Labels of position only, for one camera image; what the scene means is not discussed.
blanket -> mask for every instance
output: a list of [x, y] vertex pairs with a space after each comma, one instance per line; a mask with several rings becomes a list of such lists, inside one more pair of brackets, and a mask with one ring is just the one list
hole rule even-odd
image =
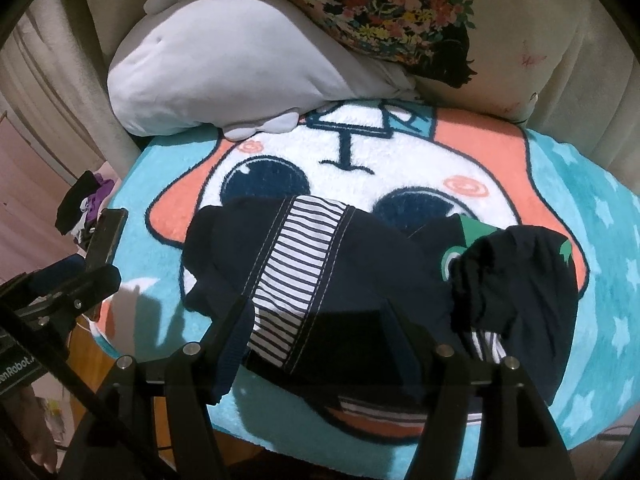
[[[459, 213], [499, 228], [561, 232], [572, 242], [580, 288], [571, 355], [550, 407], [565, 443], [591, 438], [640, 399], [640, 340], [630, 337], [640, 330], [638, 197], [570, 145], [400, 101], [332, 104], [288, 134], [242, 143], [213, 126], [155, 139], [111, 202], [129, 219], [114, 261], [121, 289], [92, 326], [101, 346], [151, 360], [199, 340], [210, 319], [181, 305], [193, 286], [180, 248], [194, 212], [236, 196], [298, 194], [339, 200], [403, 229]], [[349, 436], [244, 368], [209, 414], [218, 430], [354, 475], [401, 479], [415, 451]], [[459, 478], [472, 473], [478, 436], [478, 425], [467, 427]]]

silver bolt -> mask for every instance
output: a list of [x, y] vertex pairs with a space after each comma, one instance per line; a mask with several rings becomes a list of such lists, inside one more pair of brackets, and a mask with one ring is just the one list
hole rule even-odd
[[120, 370], [126, 370], [133, 364], [133, 357], [130, 355], [123, 355], [116, 361], [116, 365]]
[[451, 357], [454, 354], [453, 348], [449, 345], [438, 345], [436, 353], [440, 357]]
[[182, 347], [182, 351], [187, 355], [196, 355], [200, 351], [199, 343], [187, 343]]
[[518, 368], [520, 368], [520, 361], [512, 356], [505, 357], [502, 360], [502, 364], [504, 364], [509, 370], [517, 370]]

white star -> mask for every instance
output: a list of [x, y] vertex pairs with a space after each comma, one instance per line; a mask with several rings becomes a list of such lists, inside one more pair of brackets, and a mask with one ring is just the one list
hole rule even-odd
[[574, 436], [578, 430], [584, 425], [585, 422], [589, 422], [593, 416], [591, 411], [591, 401], [595, 391], [591, 391], [586, 397], [576, 395], [574, 397], [574, 403], [571, 406], [571, 413], [567, 415], [567, 418], [562, 424], [563, 428], [569, 429], [569, 434]]
[[624, 410], [626, 404], [631, 399], [631, 392], [634, 387], [634, 378], [631, 377], [629, 380], [625, 381], [625, 385], [622, 387], [622, 393], [620, 394], [620, 398], [618, 399], [618, 409], [620, 411]]
[[624, 347], [631, 342], [631, 337], [629, 336], [629, 322], [626, 317], [619, 319], [615, 316], [613, 317], [613, 322], [616, 324], [616, 333], [613, 335], [611, 344], [613, 345], [613, 348], [616, 349], [616, 352], [618, 352], [618, 357], [620, 357]]
[[572, 146], [570, 144], [556, 144], [553, 151], [562, 157], [566, 165], [576, 164], [574, 154], [571, 152]]
[[609, 204], [604, 200], [600, 200], [596, 197], [596, 215], [602, 220], [602, 223], [606, 225], [607, 229], [610, 225], [613, 225], [613, 217], [611, 211], [609, 211]]
[[602, 269], [600, 268], [600, 264], [596, 259], [596, 248], [593, 245], [591, 246], [591, 254], [593, 254], [591, 258], [587, 257], [587, 262], [589, 263], [589, 270], [591, 274], [593, 276], [602, 274]]
[[611, 187], [612, 187], [613, 189], [617, 189], [617, 188], [618, 188], [618, 181], [617, 181], [617, 180], [616, 180], [616, 178], [615, 178], [612, 174], [610, 174], [608, 171], [607, 171], [607, 173], [605, 174], [604, 178], [606, 178], [606, 179], [607, 179], [607, 181], [611, 184]]
[[626, 280], [631, 283], [634, 290], [640, 285], [640, 275], [638, 275], [638, 260], [626, 261]]

orange ear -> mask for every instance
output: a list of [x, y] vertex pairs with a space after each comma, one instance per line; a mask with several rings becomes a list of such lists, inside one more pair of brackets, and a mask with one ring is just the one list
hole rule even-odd
[[523, 224], [562, 233], [573, 247], [578, 290], [587, 279], [587, 265], [574, 235], [538, 194], [529, 174], [524, 132], [506, 121], [462, 110], [438, 108], [434, 140], [466, 153], [500, 183]]
[[207, 158], [158, 195], [146, 214], [146, 225], [154, 236], [171, 245], [184, 243], [202, 187], [211, 171], [234, 146], [222, 139]]

plush eye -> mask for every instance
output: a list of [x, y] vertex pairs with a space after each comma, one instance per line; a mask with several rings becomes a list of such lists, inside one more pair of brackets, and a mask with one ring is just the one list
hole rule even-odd
[[436, 189], [396, 189], [376, 202], [371, 211], [383, 222], [411, 234], [430, 219], [455, 213], [476, 218], [462, 202]]
[[222, 205], [238, 196], [284, 198], [309, 194], [309, 181], [295, 164], [275, 156], [256, 156], [237, 164], [220, 190]]

